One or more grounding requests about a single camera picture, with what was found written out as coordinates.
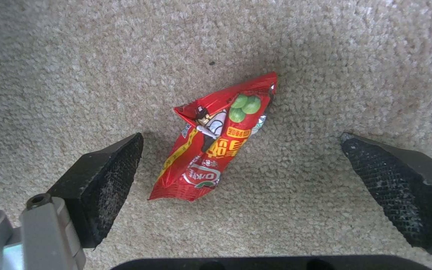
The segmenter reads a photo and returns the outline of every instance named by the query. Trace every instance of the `red snack bag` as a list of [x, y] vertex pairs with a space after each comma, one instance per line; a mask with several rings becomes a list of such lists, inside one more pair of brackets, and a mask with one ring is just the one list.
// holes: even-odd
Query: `red snack bag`
[[194, 201], [213, 190], [221, 172], [262, 124], [276, 83], [277, 75], [271, 72], [175, 107], [187, 125], [164, 163], [149, 200]]

